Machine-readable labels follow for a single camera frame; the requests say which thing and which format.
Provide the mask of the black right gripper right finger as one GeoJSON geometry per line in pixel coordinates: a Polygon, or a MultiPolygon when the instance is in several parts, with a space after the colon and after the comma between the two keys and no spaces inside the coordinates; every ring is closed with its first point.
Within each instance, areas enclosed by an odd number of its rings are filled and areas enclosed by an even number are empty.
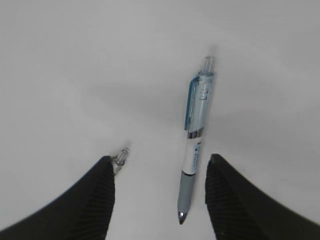
{"type": "Polygon", "coordinates": [[[218,240],[318,240],[319,224],[265,194],[219,154],[205,178],[205,204],[218,240]]]}

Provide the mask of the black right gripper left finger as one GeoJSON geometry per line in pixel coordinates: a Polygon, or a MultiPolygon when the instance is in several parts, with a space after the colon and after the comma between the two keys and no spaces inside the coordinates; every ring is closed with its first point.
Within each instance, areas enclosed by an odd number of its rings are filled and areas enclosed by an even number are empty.
{"type": "Polygon", "coordinates": [[[110,156],[54,201],[0,232],[2,240],[104,240],[115,204],[110,156]]]}

